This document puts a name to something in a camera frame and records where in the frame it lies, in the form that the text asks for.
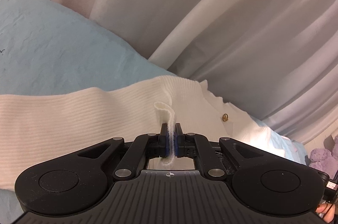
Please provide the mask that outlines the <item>person's right hand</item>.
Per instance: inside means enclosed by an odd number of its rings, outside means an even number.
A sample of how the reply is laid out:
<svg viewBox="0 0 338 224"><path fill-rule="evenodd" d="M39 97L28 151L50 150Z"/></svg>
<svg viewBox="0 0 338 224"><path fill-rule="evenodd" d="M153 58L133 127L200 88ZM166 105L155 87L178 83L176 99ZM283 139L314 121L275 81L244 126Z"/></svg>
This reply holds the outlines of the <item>person's right hand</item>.
<svg viewBox="0 0 338 224"><path fill-rule="evenodd" d="M322 203L317 206L316 213L325 223L337 223L337 205Z"/></svg>

